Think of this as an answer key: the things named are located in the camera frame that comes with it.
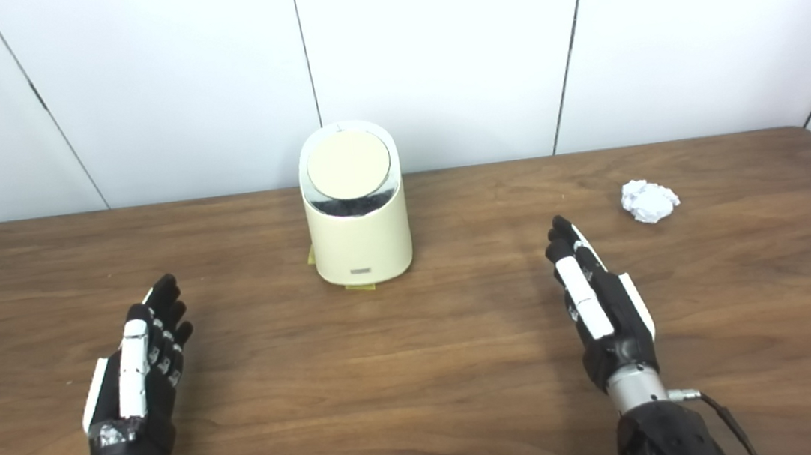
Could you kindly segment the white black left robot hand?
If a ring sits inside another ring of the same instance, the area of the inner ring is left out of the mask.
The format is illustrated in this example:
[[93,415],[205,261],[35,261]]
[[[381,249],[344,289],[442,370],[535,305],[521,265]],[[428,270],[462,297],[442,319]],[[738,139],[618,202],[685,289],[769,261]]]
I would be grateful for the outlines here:
[[123,337],[97,360],[82,427],[89,455],[172,455],[184,347],[195,329],[173,274],[164,274],[132,304]]

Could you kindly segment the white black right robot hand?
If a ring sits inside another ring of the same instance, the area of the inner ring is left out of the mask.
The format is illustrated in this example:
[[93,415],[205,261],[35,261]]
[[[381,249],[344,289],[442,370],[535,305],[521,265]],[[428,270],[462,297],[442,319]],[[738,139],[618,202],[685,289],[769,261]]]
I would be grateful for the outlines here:
[[544,255],[564,288],[564,304],[583,345],[591,383],[606,391],[623,368],[661,370],[655,325],[627,274],[610,271],[582,231],[561,215],[552,218]]

